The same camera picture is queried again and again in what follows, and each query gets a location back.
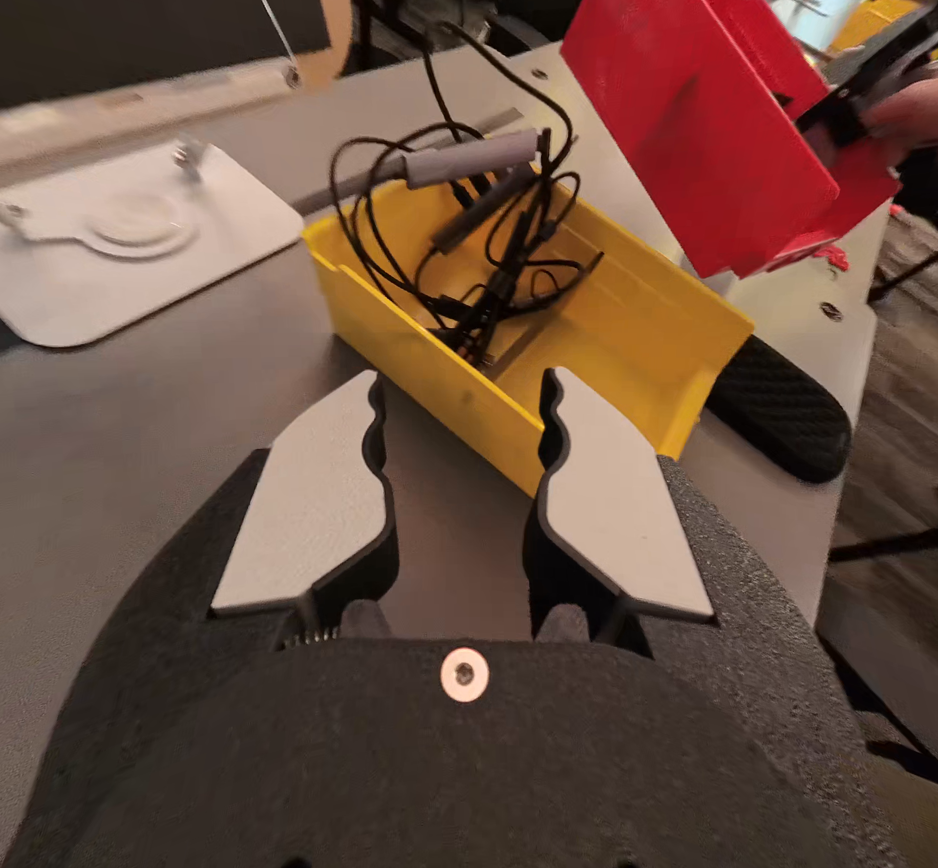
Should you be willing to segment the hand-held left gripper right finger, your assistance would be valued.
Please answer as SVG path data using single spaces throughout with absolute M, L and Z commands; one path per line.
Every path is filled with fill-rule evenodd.
M 565 367 L 542 377 L 543 473 L 524 528 L 531 620 L 557 604 L 710 623 L 706 590 L 659 457 L 639 428 Z

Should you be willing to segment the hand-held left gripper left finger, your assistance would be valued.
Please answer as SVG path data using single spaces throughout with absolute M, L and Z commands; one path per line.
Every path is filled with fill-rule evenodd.
M 362 372 L 310 405 L 271 444 L 217 584 L 217 616 L 295 608 L 340 619 L 397 580 L 393 492 L 384 473 L 384 388 Z

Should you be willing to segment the black board with wooden frame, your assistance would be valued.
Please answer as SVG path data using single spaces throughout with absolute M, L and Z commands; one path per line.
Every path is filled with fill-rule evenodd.
M 336 16 L 330 0 L 1 0 L 2 110 L 336 50 Z

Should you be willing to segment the black wrist rest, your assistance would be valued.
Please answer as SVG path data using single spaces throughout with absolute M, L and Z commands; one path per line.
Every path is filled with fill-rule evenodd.
M 803 483 L 830 483 L 847 464 L 853 429 L 844 408 L 755 335 L 747 337 L 718 375 L 705 408 Z

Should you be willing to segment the yellow plastic bin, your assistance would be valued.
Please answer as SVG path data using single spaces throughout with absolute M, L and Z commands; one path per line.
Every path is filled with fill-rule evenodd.
M 861 45 L 923 4 L 922 0 L 862 0 L 827 47 L 827 54 L 835 56 Z
M 307 227 L 333 330 L 387 379 L 533 496 L 545 369 L 565 367 L 623 413 L 658 454 L 680 457 L 718 374 L 752 321 L 589 203 L 579 200 L 538 260 L 592 273 L 544 312 L 500 322 L 475 369 L 431 334 L 412 295 L 374 288 L 333 208 Z

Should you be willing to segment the white metal tablet stand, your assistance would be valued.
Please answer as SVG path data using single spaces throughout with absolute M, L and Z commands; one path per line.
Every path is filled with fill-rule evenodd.
M 303 218 L 187 130 L 287 96 L 275 58 L 2 111 L 2 321 L 84 346 L 298 240 Z

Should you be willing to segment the person's right hand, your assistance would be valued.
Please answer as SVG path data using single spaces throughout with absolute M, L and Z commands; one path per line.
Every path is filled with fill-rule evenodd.
M 913 151 L 937 143 L 937 80 L 915 82 L 861 117 L 886 165 L 896 168 Z

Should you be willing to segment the red plastic bin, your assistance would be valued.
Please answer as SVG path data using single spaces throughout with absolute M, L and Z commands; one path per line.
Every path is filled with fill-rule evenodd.
M 871 139 L 829 166 L 805 141 L 827 84 L 765 0 L 582 0 L 561 54 L 698 276 L 799 261 L 897 193 Z

